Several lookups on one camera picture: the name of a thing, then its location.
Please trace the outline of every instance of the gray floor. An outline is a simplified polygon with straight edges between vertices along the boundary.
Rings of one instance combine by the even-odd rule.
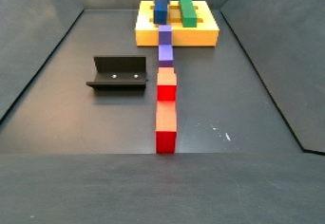
[[[219,11],[217,47],[177,47],[178,153],[300,153]],[[2,153],[156,153],[158,50],[130,10],[88,10],[0,126]],[[94,93],[94,55],[145,54],[145,95]]]
[[[324,224],[307,154],[0,156],[0,222]]]

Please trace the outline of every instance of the green block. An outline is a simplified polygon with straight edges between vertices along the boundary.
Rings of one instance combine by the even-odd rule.
[[[185,28],[197,28],[199,17],[192,0],[180,0],[182,23]]]

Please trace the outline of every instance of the purple block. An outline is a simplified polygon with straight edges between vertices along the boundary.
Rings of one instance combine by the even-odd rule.
[[[160,25],[160,45],[172,46],[172,26]]]
[[[174,66],[174,56],[173,56],[173,46],[160,46],[160,67],[173,67]]]

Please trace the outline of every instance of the blue block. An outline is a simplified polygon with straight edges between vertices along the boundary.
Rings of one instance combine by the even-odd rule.
[[[172,26],[160,25],[160,45],[172,46]]]
[[[174,66],[173,46],[160,46],[160,67]]]
[[[169,0],[156,0],[154,9],[154,23],[166,25],[168,24],[168,4]]]

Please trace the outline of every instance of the block tower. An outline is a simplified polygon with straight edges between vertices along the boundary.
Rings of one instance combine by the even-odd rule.
[[[160,25],[160,72],[157,109],[157,153],[173,154],[177,144],[177,74],[173,56],[173,31]]]

